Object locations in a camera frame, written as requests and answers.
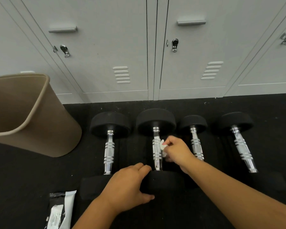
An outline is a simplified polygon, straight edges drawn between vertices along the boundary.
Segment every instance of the beige trash bin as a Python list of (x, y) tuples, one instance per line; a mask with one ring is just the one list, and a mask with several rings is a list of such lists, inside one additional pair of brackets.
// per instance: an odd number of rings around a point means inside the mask
[(70, 152), (81, 128), (65, 110), (44, 74), (0, 77), (0, 143), (50, 157)]

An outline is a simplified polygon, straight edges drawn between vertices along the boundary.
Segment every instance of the dumbbell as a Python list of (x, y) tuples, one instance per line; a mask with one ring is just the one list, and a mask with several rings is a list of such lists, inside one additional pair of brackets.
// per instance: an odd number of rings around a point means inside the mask
[(279, 172), (260, 173), (256, 168), (252, 154), (241, 135), (241, 132), (253, 127), (251, 117), (243, 112), (232, 112), (222, 115), (216, 122), (217, 129), (224, 135), (233, 134), (236, 148), (241, 159), (245, 162), (254, 188), (262, 192), (271, 190), (282, 191), (286, 189), (284, 177)]
[(203, 132), (208, 127), (208, 124), (206, 123), (205, 118), (198, 115), (189, 115), (186, 117), (183, 117), (181, 121), (178, 124), (178, 132), (180, 134), (186, 135), (191, 133), (192, 134), (192, 150), (195, 157), (197, 157), (199, 160), (203, 161), (203, 152), (200, 144), (200, 140), (197, 136), (198, 133)]
[(98, 137), (107, 138), (105, 143), (104, 173), (101, 176), (83, 178), (80, 196), (83, 200), (93, 200), (99, 195), (112, 177), (111, 169), (114, 162), (113, 138), (127, 137), (131, 132), (129, 119), (118, 112), (102, 112), (91, 120), (90, 132)]
[(176, 172), (162, 170), (162, 151), (160, 135), (167, 135), (174, 131), (176, 122), (174, 115), (160, 108), (142, 111), (136, 120), (136, 129), (140, 134), (153, 136), (154, 171), (144, 178), (141, 188), (145, 193), (158, 190), (180, 190), (184, 188), (183, 177)]

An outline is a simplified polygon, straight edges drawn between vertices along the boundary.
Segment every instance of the chrome dumbbell handle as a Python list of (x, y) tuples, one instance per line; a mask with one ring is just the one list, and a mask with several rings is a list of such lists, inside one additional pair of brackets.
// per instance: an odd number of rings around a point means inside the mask
[(198, 136), (197, 136), (197, 130), (196, 130), (195, 126), (191, 126), (190, 130), (191, 130), (191, 134), (192, 134), (191, 144), (192, 144), (193, 154), (199, 160), (203, 161), (204, 157), (203, 157), (203, 152), (202, 152), (200, 140), (198, 139)]
[(246, 166), (248, 167), (248, 170), (250, 173), (257, 173), (257, 169), (255, 167), (255, 163), (253, 160), (253, 157), (250, 153), (250, 150), (244, 140), (244, 138), (242, 137), (242, 135), (240, 134), (239, 128), (236, 125), (233, 125), (231, 127), (231, 131), (233, 132), (234, 136), (235, 136), (235, 145), (237, 147), (237, 150), (240, 154), (240, 157), (242, 160), (245, 161)]
[(160, 148), (160, 129), (159, 127), (153, 127), (153, 160), (155, 163), (155, 170), (162, 170), (162, 151)]
[(104, 174), (111, 174), (113, 158), (114, 158), (114, 142), (113, 142), (113, 130), (107, 131), (107, 142), (105, 144), (104, 155)]

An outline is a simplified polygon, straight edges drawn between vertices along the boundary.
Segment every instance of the locker vent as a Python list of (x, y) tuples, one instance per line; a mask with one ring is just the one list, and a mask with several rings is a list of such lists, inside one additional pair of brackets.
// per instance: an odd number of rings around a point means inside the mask
[(130, 77), (127, 66), (115, 66), (112, 69), (114, 70), (114, 76), (116, 78), (117, 84), (130, 83)]
[(209, 62), (201, 79), (215, 79), (223, 63), (223, 61)]

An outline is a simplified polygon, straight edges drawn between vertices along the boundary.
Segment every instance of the rubber gym flooring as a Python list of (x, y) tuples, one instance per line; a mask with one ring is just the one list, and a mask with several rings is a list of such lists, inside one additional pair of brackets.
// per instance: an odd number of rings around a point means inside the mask
[[(91, 135), (87, 129), (91, 118), (103, 111), (121, 112), (134, 123), (141, 111), (164, 108), (175, 115), (176, 121), (197, 114), (205, 117), (210, 125), (225, 113), (246, 112), (251, 115), (255, 126), (242, 135), (257, 168), (279, 171), (286, 180), (286, 94), (70, 104), (65, 108), (83, 129), (80, 143), (69, 154), (50, 158), (0, 144), (0, 229), (43, 228), (49, 193), (78, 190), (81, 178), (102, 174), (105, 140)], [(245, 167), (233, 146), (232, 137), (213, 135), (210, 128), (198, 136), (205, 161), (241, 179)], [(153, 165), (151, 138), (134, 131), (128, 138), (115, 143), (114, 171), (137, 162)], [(180, 172), (174, 164), (165, 163), (163, 168)], [(159, 195), (149, 204), (122, 213), (111, 228), (233, 228), (191, 180), (187, 179), (186, 185), (185, 192)], [(270, 195), (286, 204), (286, 191)], [(72, 225), (87, 204), (76, 195)]]

